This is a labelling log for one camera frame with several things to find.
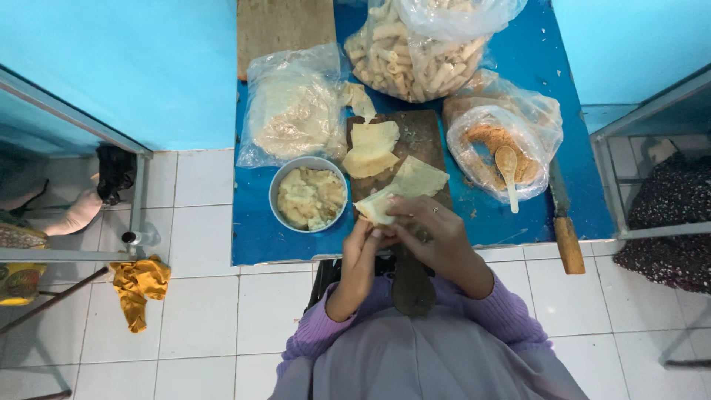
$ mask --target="white bowl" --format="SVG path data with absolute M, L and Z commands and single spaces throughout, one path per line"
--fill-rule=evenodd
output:
M 279 208 L 277 207 L 277 198 L 279 197 L 279 184 L 282 183 L 282 179 L 290 173 L 292 170 L 297 169 L 299 167 L 306 167 L 310 169 L 320 169 L 320 170 L 329 170 L 333 171 L 338 175 L 338 178 L 341 180 L 341 183 L 343 184 L 343 191 L 345 192 L 345 201 L 343 202 L 343 205 L 341 207 L 341 210 L 336 214 L 336 217 L 333 219 L 333 221 L 329 222 L 328 225 L 324 226 L 321 229 L 316 229 L 315 231 L 303 231 L 301 229 L 296 229 L 293 226 L 289 225 L 287 220 L 284 218 L 282 213 L 279 212 Z M 286 226 L 287 228 L 291 229 L 292 231 L 296 232 L 302 232 L 302 233 L 315 233 L 315 232 L 321 232 L 325 231 L 326 229 L 330 228 L 332 225 L 336 223 L 336 221 L 343 215 L 343 210 L 346 209 L 346 204 L 348 203 L 348 185 L 346 184 L 346 177 L 343 176 L 343 172 L 341 172 L 340 169 L 338 169 L 335 165 L 333 165 L 332 162 L 322 159 L 320 157 L 299 157 L 297 159 L 293 159 L 290 162 L 287 162 L 284 164 L 283 167 L 279 168 L 279 171 L 274 175 L 274 178 L 272 178 L 272 183 L 269 185 L 269 205 L 272 207 L 272 213 L 274 213 L 274 216 L 279 220 L 279 222 L 282 223 L 282 225 Z

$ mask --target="blue tabletop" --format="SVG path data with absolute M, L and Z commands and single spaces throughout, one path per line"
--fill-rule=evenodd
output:
M 366 19 L 366 8 L 335 5 L 336 38 L 343 43 Z M 563 143 L 557 152 L 570 198 L 569 216 L 579 238 L 611 238 L 612 221 L 605 205 L 602 184 L 592 154 L 580 102 L 570 75 L 565 49 L 549 1 L 529 0 L 509 27 L 496 33 L 489 44 L 494 70 L 516 85 L 536 90 L 560 102 Z M 237 133 L 242 132 L 247 86 L 239 85 Z M 375 109 L 381 113 L 403 110 L 442 111 L 442 100 L 410 104 L 366 88 Z M 464 184 L 462 173 L 447 151 L 440 120 L 442 147 L 450 174 L 449 187 L 454 211 L 466 224 L 472 245 L 503 245 L 555 241 L 550 193 L 520 203 L 518 214 L 479 188 Z M 235 156 L 239 152 L 235 145 Z M 235 168 L 232 264 L 252 265 L 267 261 L 309 260 L 316 256 L 340 255 L 341 242 L 353 227 L 351 207 L 330 229 L 297 233 L 284 227 L 269 207 L 269 183 L 276 167 Z

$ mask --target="purple sweater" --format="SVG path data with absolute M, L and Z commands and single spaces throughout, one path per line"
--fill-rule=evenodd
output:
M 455 284 L 443 278 L 432 278 L 437 292 L 437 304 L 457 311 L 489 331 L 507 344 L 514 352 L 533 348 L 545 348 L 552 352 L 548 336 L 537 320 L 528 316 L 526 304 L 517 295 L 509 292 L 494 274 L 491 294 L 482 300 L 472 300 Z M 298 357 L 312 360 L 319 358 L 348 328 L 356 326 L 371 315 L 391 308 L 390 285 L 392 280 L 375 278 L 373 289 L 363 304 L 346 321 L 334 322 L 326 315 L 326 301 L 336 289 L 334 283 L 326 290 L 320 302 L 304 314 L 296 332 L 287 340 L 287 349 L 282 353 L 284 361 L 277 367 L 281 379 L 289 365 Z

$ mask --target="mashed potato filling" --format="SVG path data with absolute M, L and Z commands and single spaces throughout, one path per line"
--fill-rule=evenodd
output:
M 345 202 L 346 189 L 333 171 L 299 167 L 279 184 L 279 212 L 289 225 L 303 231 L 328 225 Z

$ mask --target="wooden cutting board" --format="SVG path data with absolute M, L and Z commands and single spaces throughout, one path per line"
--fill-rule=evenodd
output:
M 372 188 L 381 190 L 389 185 L 398 169 L 400 169 L 400 165 L 402 165 L 408 155 L 412 155 L 422 162 L 447 172 L 447 168 L 444 166 L 442 140 L 439 135 L 439 125 L 437 124 L 437 114 L 435 111 L 401 111 L 392 114 L 378 114 L 370 123 L 378 124 L 385 121 L 395 121 L 400 128 L 400 139 L 392 151 L 393 154 L 400 158 L 400 161 L 392 168 L 392 171 L 386 169 L 374 177 L 363 179 L 351 178 L 351 199 L 353 203 L 370 196 L 370 190 Z M 348 149 L 353 147 L 353 143 L 351 142 L 353 124 L 362 124 L 364 122 L 363 117 L 349 117 L 346 120 Z M 433 199 L 451 210 L 449 183 L 444 185 L 444 188 L 434 195 Z
M 400 161 L 392 168 L 392 171 L 386 169 L 374 177 L 364 179 L 351 178 L 351 199 L 353 203 L 368 197 L 371 189 L 381 190 L 390 184 L 408 155 L 412 155 L 442 171 L 447 171 L 444 166 L 444 153 L 442 152 L 437 114 L 433 110 L 378 114 L 370 123 L 377 124 L 385 121 L 395 121 L 400 128 L 400 138 L 392 151 L 393 154 L 400 158 Z M 349 149 L 353 147 L 353 142 L 351 141 L 353 124 L 362 124 L 364 122 L 363 117 L 350 117 L 346 120 L 346 139 L 348 140 Z M 449 183 L 444 185 L 444 188 L 434 196 L 434 199 L 443 206 L 452 209 Z M 353 208 L 353 215 L 358 218 L 358 212 L 355 207 Z M 422 227 L 415 227 L 414 232 L 421 240 L 427 237 Z M 424 271 L 424 266 L 409 250 L 401 245 L 395 245 L 391 250 L 397 258 L 395 277 L 392 280 L 392 302 L 395 308 L 404 315 L 424 317 L 437 302 L 437 294 Z
M 237 77 L 270 53 L 336 41 L 332 0 L 237 0 Z

